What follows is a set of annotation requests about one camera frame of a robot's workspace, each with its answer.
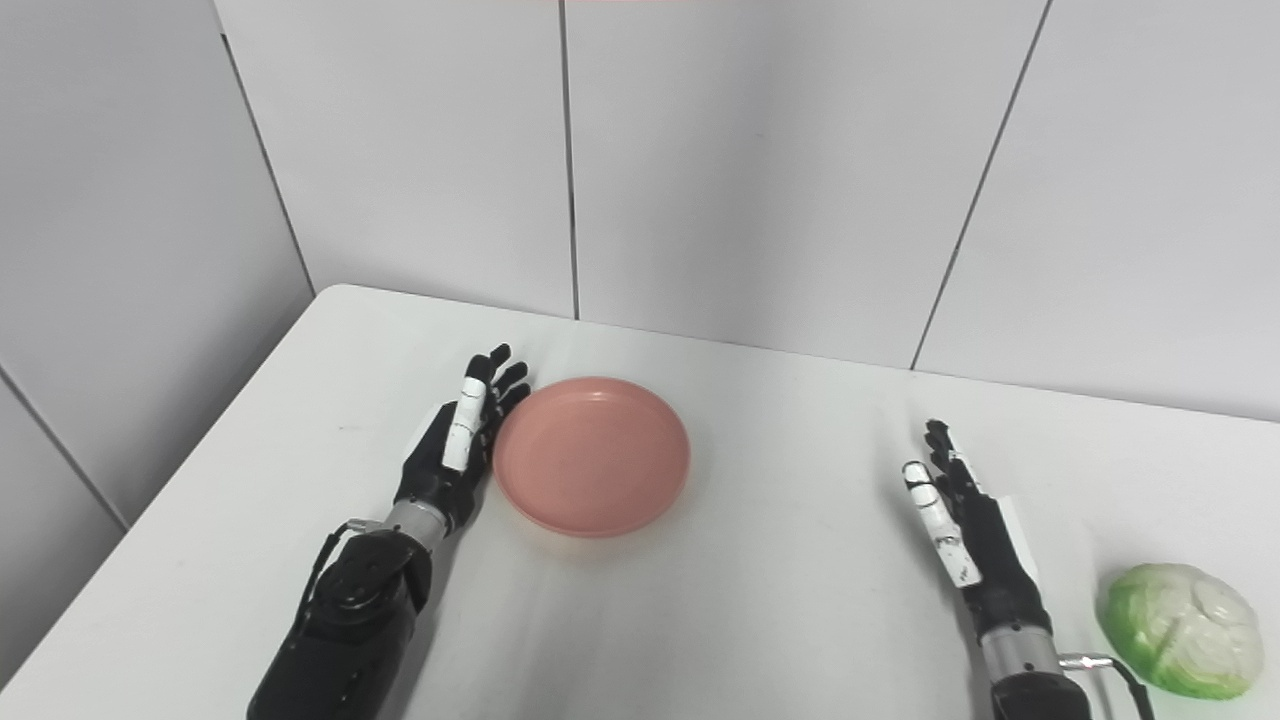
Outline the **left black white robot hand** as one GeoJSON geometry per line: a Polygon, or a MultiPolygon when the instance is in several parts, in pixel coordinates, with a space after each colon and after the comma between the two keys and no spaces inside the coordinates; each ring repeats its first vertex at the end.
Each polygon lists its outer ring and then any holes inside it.
{"type": "Polygon", "coordinates": [[[442,405],[404,460],[387,519],[431,548],[466,527],[506,419],[532,392],[529,365],[502,343],[468,361],[458,398],[442,405]]]}

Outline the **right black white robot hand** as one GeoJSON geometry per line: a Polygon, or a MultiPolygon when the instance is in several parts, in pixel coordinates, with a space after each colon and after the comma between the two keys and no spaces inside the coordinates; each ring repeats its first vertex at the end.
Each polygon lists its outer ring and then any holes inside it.
{"type": "Polygon", "coordinates": [[[986,493],[947,423],[929,419],[931,465],[910,461],[902,482],[943,569],[963,597],[975,635],[1001,626],[1053,625],[1024,568],[997,498],[986,493]]]}

